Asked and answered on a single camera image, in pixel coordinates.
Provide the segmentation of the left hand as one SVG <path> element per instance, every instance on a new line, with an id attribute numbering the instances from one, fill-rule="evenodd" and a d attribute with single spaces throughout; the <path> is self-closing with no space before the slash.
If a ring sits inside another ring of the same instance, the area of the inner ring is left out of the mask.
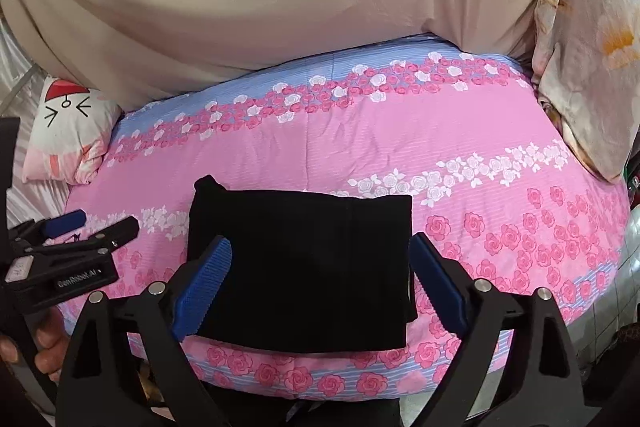
<path id="1" fill-rule="evenodd" d="M 40 373 L 57 383 L 70 343 L 64 327 L 64 317 L 58 307 L 51 308 L 36 327 L 36 341 L 40 350 L 35 356 L 35 365 Z"/>

